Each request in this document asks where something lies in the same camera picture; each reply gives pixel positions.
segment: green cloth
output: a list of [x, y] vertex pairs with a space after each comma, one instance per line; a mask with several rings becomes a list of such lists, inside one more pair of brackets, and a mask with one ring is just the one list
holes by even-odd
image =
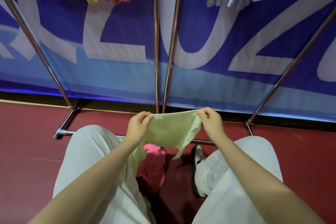
[[136, 173], [138, 165], [146, 158], [145, 142], [161, 147], [179, 149], [179, 152], [173, 158], [178, 159], [185, 147], [201, 129], [201, 118], [196, 111], [154, 114], [145, 138], [131, 154], [133, 171]]

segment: forearm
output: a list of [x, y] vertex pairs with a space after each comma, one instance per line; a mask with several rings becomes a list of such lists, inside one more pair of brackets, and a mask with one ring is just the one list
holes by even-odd
[[266, 223], [324, 223], [303, 200], [226, 135], [214, 141]]
[[87, 223], [135, 147], [133, 143], [124, 140], [57, 194], [29, 224]]

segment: foot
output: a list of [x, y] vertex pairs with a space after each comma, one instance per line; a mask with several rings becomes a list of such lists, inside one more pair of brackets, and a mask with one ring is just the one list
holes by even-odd
[[192, 159], [192, 175], [191, 175], [191, 190], [192, 193], [196, 198], [206, 197], [207, 195], [201, 192], [196, 184], [195, 184], [195, 173], [197, 169], [197, 165], [205, 159], [205, 156], [203, 154], [203, 150], [200, 145], [196, 144], [194, 145], [193, 149], [191, 150], [191, 159]]

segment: leg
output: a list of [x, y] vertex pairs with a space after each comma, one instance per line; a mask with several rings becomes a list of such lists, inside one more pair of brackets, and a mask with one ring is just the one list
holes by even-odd
[[[83, 127], [74, 133], [57, 176], [53, 197], [120, 143], [113, 133], [97, 125]], [[129, 161], [90, 223], [112, 223], [114, 220], [149, 223], [146, 205]]]
[[[282, 181], [279, 162], [269, 141], [249, 136], [235, 143]], [[199, 163], [195, 184], [209, 196], [193, 223], [264, 223], [219, 150]]]

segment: hand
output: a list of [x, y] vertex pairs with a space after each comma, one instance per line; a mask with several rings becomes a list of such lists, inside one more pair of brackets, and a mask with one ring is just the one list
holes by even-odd
[[205, 132], [215, 144], [223, 137], [227, 137], [223, 129], [222, 118], [218, 112], [210, 107], [205, 107], [201, 111], [197, 111], [197, 114], [202, 120]]
[[145, 137], [149, 123], [153, 117], [150, 112], [141, 112], [133, 116], [129, 120], [124, 141], [131, 142], [135, 147], [138, 147]]

